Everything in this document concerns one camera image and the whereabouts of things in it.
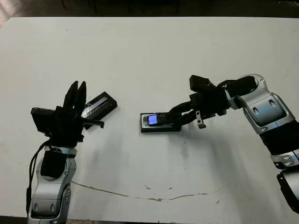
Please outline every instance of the metal bracket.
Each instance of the metal bracket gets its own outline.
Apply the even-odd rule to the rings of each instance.
[[[200,116],[200,111],[196,111],[196,120],[197,120],[197,125],[200,129],[206,128],[206,125],[204,124],[204,120]]]

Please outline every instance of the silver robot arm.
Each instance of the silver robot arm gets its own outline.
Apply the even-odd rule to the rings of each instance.
[[[76,172],[75,146],[83,141],[83,125],[104,122],[81,117],[86,102],[86,84],[78,81],[69,88],[64,105],[55,110],[32,108],[31,115],[39,132],[49,140],[34,154],[29,168],[26,194],[28,224],[64,224],[71,198],[71,179]],[[37,165],[37,187],[32,195],[31,183],[38,153],[45,147],[44,157]]]
[[[61,170],[58,178],[44,176],[42,168],[49,169],[57,164],[54,161],[51,161],[52,165],[46,164],[43,159],[38,163],[37,186],[29,208],[28,224],[63,224],[67,220],[71,198],[71,179],[76,172],[74,157],[77,151],[75,148],[45,148],[45,152],[50,152],[50,150],[63,154],[63,157],[66,156],[64,169]]]
[[[198,127],[205,128],[204,119],[225,115],[229,108],[243,108],[270,151],[274,165],[282,170],[277,180],[283,195],[291,209],[299,213],[299,124],[282,99],[270,92],[265,79],[256,74],[226,80],[217,86],[199,76],[191,76],[189,81],[195,92],[190,101],[169,112],[188,113],[169,124],[182,126],[196,119]]]
[[[283,100],[268,90],[262,76],[246,76],[254,77],[256,89],[235,97],[226,91],[230,107],[243,108],[245,117],[270,151],[274,165],[282,170],[277,180],[283,195],[291,209],[299,213],[299,125]]]

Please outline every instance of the dark floor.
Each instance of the dark floor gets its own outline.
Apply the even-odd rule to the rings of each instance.
[[[299,17],[288,0],[0,0],[0,27],[13,16]]]

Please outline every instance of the white table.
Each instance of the white table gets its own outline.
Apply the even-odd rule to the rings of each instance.
[[[104,129],[83,132],[69,219],[297,223],[241,110],[202,130],[139,130],[139,113],[189,99],[190,75],[217,84],[248,73],[264,76],[299,117],[298,19],[10,19],[0,30],[0,215],[26,216],[29,162],[46,139],[31,108],[54,109],[85,80],[87,100],[107,91],[119,107]]]

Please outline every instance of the white tabletop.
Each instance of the white tabletop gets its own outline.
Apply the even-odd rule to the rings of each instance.
[[[0,215],[26,216],[29,162],[46,139],[31,108],[54,109],[85,80],[87,100],[107,91],[119,107],[104,129],[83,131],[69,219],[298,222],[241,110],[206,120],[206,129],[140,133],[141,112],[189,100],[191,75],[218,84],[249,73],[299,117],[298,19],[10,19],[0,30]]]

